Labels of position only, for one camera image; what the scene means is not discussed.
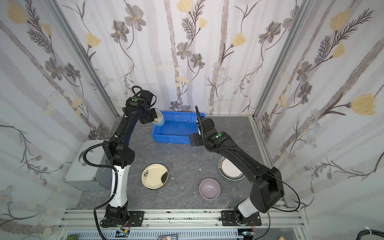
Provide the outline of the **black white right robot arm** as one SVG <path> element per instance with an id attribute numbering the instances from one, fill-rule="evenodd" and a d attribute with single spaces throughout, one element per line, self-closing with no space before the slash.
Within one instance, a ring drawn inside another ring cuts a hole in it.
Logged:
<path id="1" fill-rule="evenodd" d="M 236 222 L 243 225 L 256 213 L 266 213 L 285 195 L 281 172 L 257 162 L 226 132 L 217 132 L 212 119 L 197 113 L 199 132 L 190 135 L 193 147 L 204 146 L 227 158 L 252 184 L 250 196 L 235 206 Z"/>

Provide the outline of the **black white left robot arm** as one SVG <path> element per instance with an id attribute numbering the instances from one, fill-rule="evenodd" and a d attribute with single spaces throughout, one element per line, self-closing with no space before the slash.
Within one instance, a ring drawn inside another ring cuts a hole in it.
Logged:
<path id="1" fill-rule="evenodd" d="M 113 170 L 111 200 L 106 204 L 106 213 L 101 220 L 103 228 L 120 227 L 130 220 L 128 212 L 127 183 L 135 152 L 129 147 L 129 141 L 137 121 L 143 124 L 152 122 L 156 111 L 152 108 L 153 97 L 130 97 L 123 108 L 122 117 L 111 142 L 103 149 Z"/>

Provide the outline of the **lilac ceramic bowl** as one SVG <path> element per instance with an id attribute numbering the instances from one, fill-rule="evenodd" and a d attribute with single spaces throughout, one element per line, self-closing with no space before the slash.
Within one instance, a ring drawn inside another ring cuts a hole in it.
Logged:
<path id="1" fill-rule="evenodd" d="M 221 193 L 219 183 L 214 179 L 204 179 L 199 186 L 200 195 L 209 201 L 215 200 Z"/>

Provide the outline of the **green rimmed white plate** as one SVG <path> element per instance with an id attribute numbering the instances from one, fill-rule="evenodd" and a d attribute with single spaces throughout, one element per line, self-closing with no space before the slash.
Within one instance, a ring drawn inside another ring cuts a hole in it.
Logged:
<path id="1" fill-rule="evenodd" d="M 221 156 L 218 161 L 218 169 L 221 175 L 230 181 L 239 181 L 245 177 L 245 175 L 224 156 Z"/>

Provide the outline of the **blue plastic bin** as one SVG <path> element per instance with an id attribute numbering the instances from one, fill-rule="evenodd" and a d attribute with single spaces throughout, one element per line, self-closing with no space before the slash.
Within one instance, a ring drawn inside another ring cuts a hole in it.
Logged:
<path id="1" fill-rule="evenodd" d="M 198 133 L 197 114 L 192 112 L 166 112 L 164 124 L 153 126 L 152 137 L 157 143 L 190 145 L 190 135 Z"/>

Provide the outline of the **cream ceramic mug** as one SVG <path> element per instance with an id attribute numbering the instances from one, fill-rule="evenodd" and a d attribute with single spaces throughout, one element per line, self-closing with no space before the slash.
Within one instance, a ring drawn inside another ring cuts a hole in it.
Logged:
<path id="1" fill-rule="evenodd" d="M 157 117 L 154 119 L 154 121 L 152 121 L 152 123 L 155 126 L 161 127 L 165 124 L 164 116 L 163 116 L 162 112 L 160 112 L 160 111 L 156 111 L 156 114 L 157 114 Z"/>

